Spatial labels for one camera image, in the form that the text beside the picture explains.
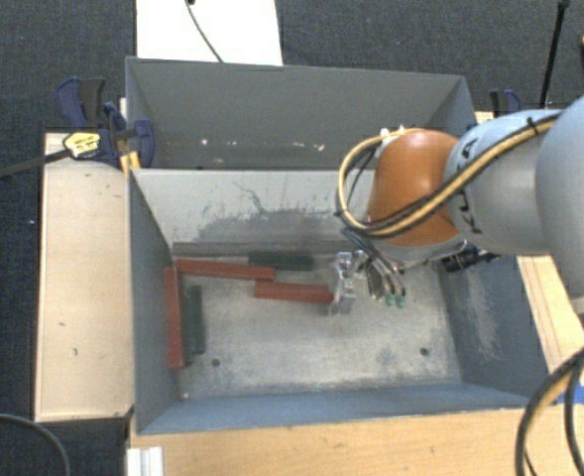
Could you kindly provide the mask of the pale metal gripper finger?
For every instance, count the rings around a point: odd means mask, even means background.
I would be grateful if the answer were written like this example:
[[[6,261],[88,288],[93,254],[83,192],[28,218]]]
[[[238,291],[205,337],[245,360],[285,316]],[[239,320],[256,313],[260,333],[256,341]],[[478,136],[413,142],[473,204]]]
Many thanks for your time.
[[[328,315],[348,315],[356,302],[354,290],[338,286],[333,291],[333,298],[327,307]]]
[[[352,286],[355,280],[356,258],[353,252],[338,252],[332,261],[335,286]]]

